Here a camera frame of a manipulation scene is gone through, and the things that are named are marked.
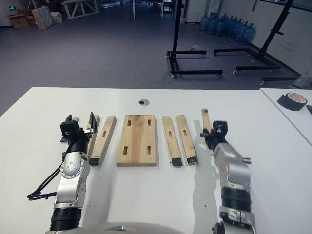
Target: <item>blue water bottle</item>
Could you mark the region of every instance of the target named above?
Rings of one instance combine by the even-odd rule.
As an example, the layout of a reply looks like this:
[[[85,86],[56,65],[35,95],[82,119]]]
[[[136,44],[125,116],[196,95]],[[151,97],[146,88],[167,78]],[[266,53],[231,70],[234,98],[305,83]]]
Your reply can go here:
[[[225,23],[225,28],[224,28],[224,31],[223,31],[223,34],[224,35],[227,35],[229,33],[229,28],[230,28],[230,24],[233,22],[233,16],[231,16],[230,19],[228,19]]]
[[[233,30],[235,24],[237,23],[237,17],[235,17],[235,19],[230,23],[229,26],[229,36],[231,35],[231,31]]]
[[[224,29],[226,26],[227,19],[228,19],[228,17],[226,16],[226,13],[225,13],[224,16],[216,24],[216,28],[215,28],[215,32],[214,32],[215,36],[217,36],[217,37],[223,36],[223,32],[224,32]]]
[[[240,26],[242,26],[242,19],[239,19],[239,21],[233,26],[233,29],[231,31],[231,34],[230,34],[230,37],[231,38],[235,38],[236,37],[236,34],[240,28]]]
[[[206,31],[208,28],[208,23],[209,23],[209,17],[207,16],[207,14],[205,14],[205,16],[201,18],[199,30]]]
[[[251,43],[251,41],[254,38],[254,34],[255,34],[255,28],[253,28],[253,23],[250,25],[249,28],[247,28],[244,33],[243,36],[241,38],[240,44],[242,45],[249,45],[249,43]]]
[[[236,35],[235,35],[235,41],[240,42],[241,37],[242,37],[244,31],[245,31],[247,28],[249,28],[249,26],[248,26],[248,21],[246,21],[244,25],[242,25],[242,26],[239,27],[239,29],[238,29],[238,31],[237,31],[237,33],[236,33]]]
[[[218,23],[219,19],[218,17],[215,15],[215,17],[209,21],[208,23],[208,29],[207,29],[207,33],[208,34],[213,34],[215,33],[215,28],[216,28],[216,24]]]

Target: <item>light wood piece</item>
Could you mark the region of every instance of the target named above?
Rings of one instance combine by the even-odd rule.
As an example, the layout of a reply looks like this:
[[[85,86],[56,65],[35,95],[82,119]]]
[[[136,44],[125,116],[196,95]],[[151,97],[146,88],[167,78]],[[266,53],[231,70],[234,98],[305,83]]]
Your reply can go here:
[[[207,129],[208,132],[211,132],[211,124],[210,124],[208,110],[207,109],[201,109],[201,116],[203,118],[204,128]]]
[[[99,126],[99,115],[94,115],[94,117],[96,118],[97,128],[98,128],[98,126]],[[91,129],[91,124],[89,122],[89,119],[88,119],[88,123],[87,123],[85,130],[88,130],[88,129]],[[96,133],[92,134],[92,138],[90,139],[89,144],[88,144],[88,156],[89,156],[89,158],[93,152],[94,144],[95,144],[95,141],[97,138],[97,133],[98,133],[98,131]]]
[[[116,116],[108,116],[100,135],[98,136],[97,143],[92,152],[89,164],[98,165],[105,159],[106,151],[108,149],[109,142],[112,138],[113,131],[116,124]]]
[[[125,116],[117,166],[156,166],[154,115]]]
[[[175,129],[172,125],[170,116],[163,116],[162,122],[164,125],[165,136],[169,149],[169,155],[171,158],[172,165],[182,166],[181,152],[176,139]]]
[[[197,156],[195,147],[193,144],[193,140],[191,137],[191,133],[189,127],[187,125],[186,119],[184,115],[178,115],[176,117],[177,125],[179,127],[180,136],[183,144],[183,150],[188,164],[197,163]]]

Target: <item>mortise hole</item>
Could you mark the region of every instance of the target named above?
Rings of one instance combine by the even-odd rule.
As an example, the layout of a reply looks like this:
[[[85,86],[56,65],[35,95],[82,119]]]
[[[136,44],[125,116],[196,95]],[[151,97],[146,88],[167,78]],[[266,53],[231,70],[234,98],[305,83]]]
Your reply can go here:
[[[123,147],[123,155],[127,155],[128,146]]]

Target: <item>table surface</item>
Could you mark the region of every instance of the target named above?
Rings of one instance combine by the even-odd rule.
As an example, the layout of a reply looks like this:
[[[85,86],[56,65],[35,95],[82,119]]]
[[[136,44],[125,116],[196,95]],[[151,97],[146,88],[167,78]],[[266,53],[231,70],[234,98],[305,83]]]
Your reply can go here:
[[[297,128],[302,136],[312,146],[312,115],[306,107],[300,111],[291,111],[282,107],[277,100],[286,93],[294,92],[306,98],[308,105],[312,105],[312,90],[302,89],[261,89],[261,91],[274,103],[285,117]]]
[[[143,98],[150,105],[140,106]],[[48,230],[54,199],[30,202],[26,196],[60,164],[66,150],[59,142],[60,123],[72,114],[85,126],[91,111],[101,117],[99,130],[108,115],[116,115],[117,124],[105,160],[88,176],[82,225],[137,221],[207,233],[218,220],[221,189],[211,152],[199,136],[202,108],[208,108],[211,121],[227,120],[226,139],[252,158],[257,233],[309,233],[312,147],[260,90],[85,88],[31,88],[0,117],[0,233]],[[156,167],[116,167],[126,114],[156,116]],[[187,166],[185,159],[181,168],[169,163],[161,117],[171,116],[178,135],[179,114],[189,124],[198,165]],[[56,191],[58,183],[59,177],[44,192]]]

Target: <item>black cable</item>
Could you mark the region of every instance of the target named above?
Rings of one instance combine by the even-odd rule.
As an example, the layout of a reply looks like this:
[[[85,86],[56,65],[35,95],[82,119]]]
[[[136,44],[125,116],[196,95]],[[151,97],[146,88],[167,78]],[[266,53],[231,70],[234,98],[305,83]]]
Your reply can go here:
[[[50,174],[40,185],[39,187],[33,191],[30,195],[27,196],[28,200],[30,201],[34,201],[34,200],[38,200],[38,199],[48,199],[51,196],[55,196],[57,193],[53,192],[53,193],[49,193],[49,194],[41,194],[41,191],[58,175],[59,171],[60,171],[60,167],[62,164],[60,164],[60,166],[54,171],[52,172],[52,174]]]

